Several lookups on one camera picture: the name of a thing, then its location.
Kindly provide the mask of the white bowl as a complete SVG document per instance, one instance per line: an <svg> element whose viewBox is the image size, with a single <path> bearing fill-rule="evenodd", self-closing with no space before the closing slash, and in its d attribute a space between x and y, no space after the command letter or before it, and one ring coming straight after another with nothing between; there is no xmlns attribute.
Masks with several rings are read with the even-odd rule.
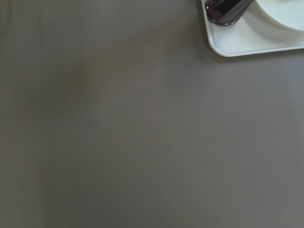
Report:
<svg viewBox="0 0 304 228"><path fill-rule="evenodd" d="M304 0L256 0L256 4L275 24L304 31Z"/></svg>

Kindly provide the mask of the cream serving tray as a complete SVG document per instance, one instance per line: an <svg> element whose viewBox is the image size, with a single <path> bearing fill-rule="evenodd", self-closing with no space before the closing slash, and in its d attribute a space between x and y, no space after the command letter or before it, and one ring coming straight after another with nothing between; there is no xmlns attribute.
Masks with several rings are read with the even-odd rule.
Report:
<svg viewBox="0 0 304 228"><path fill-rule="evenodd" d="M238 22L227 27L218 26L208 20L205 2L202 1L202 7L209 45L220 56L238 57L304 47L303 31L275 24L261 12L256 0Z"/></svg>

